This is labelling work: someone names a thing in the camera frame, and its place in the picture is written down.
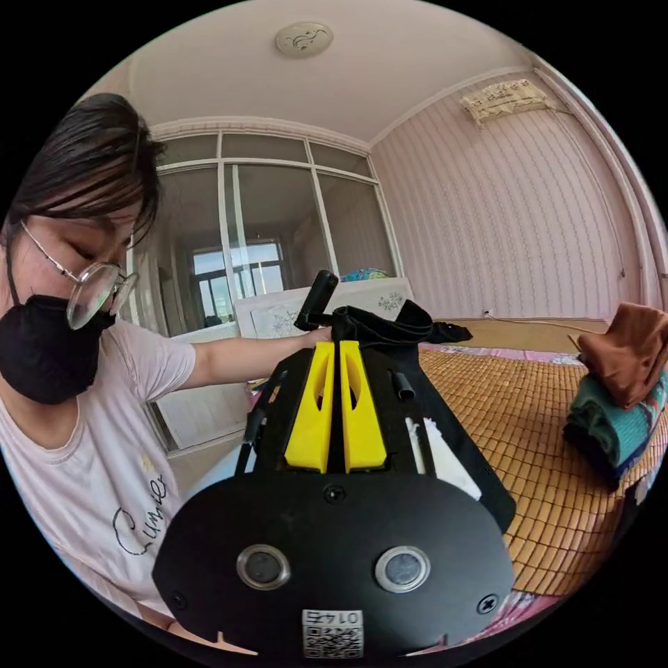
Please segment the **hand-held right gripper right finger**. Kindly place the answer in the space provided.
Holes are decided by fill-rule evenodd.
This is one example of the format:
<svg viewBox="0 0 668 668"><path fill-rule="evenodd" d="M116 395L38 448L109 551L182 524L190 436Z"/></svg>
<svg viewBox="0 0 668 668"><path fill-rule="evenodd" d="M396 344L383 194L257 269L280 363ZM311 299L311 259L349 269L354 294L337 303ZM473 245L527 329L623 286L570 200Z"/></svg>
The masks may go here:
<svg viewBox="0 0 668 668"><path fill-rule="evenodd" d="M359 343L341 341L339 354L346 473L380 470L387 452Z"/></svg>

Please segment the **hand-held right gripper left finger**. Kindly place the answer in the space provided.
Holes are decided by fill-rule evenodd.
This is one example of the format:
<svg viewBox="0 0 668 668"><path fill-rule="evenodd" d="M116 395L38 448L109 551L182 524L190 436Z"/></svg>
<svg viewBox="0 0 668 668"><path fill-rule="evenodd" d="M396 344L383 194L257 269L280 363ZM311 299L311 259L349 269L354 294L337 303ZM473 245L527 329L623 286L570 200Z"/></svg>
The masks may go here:
<svg viewBox="0 0 668 668"><path fill-rule="evenodd" d="M335 345L319 342L313 351L303 392L285 450L291 468L325 473L333 414Z"/></svg>

